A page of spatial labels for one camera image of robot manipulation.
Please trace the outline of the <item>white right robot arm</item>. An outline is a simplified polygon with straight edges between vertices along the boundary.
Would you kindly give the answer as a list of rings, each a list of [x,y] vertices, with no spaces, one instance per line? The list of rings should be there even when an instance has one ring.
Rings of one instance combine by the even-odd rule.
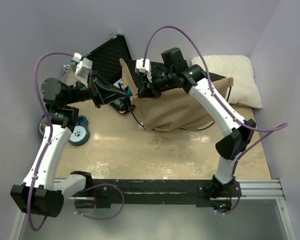
[[[224,135],[215,145],[219,162],[212,178],[213,192],[223,197],[231,190],[230,184],[236,181],[238,160],[251,142],[256,123],[252,119],[244,119],[222,98],[207,71],[197,64],[188,66],[179,48],[166,50],[161,57],[165,68],[158,74],[153,73],[149,59],[136,60],[134,70],[139,79],[133,78],[133,73],[121,59],[121,78],[127,81],[129,87],[137,88],[140,98],[160,99],[163,92],[180,88],[202,105]]]

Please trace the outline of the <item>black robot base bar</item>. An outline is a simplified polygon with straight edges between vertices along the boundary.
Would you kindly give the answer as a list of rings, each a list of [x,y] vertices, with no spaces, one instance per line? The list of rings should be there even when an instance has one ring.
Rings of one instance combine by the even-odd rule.
[[[221,185],[209,179],[92,179],[75,198],[96,200],[97,208],[112,204],[216,206],[216,201],[241,197],[238,182]]]

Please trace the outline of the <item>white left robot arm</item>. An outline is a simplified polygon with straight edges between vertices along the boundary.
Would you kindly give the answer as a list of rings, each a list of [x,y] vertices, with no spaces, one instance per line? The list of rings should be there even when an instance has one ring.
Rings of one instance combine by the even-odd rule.
[[[92,100],[97,108],[126,96],[126,92],[92,72],[88,84],[66,85],[55,78],[41,85],[46,127],[38,154],[20,185],[13,185],[10,195],[21,212],[44,217],[57,217],[65,200],[76,193],[89,196],[94,190],[88,172],[74,171],[55,184],[57,167],[63,150],[75,131],[79,109],[71,104]]]

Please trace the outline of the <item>beige fabric pet tent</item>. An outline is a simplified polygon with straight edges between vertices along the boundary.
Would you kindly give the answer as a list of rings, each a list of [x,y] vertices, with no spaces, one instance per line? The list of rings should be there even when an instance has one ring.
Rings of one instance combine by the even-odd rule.
[[[140,75],[135,73],[134,60],[120,59],[122,79],[127,82],[132,96],[129,98],[137,119],[146,130],[169,132],[176,129],[197,131],[214,120],[205,108],[182,88],[162,93],[159,98],[140,98],[135,81]]]

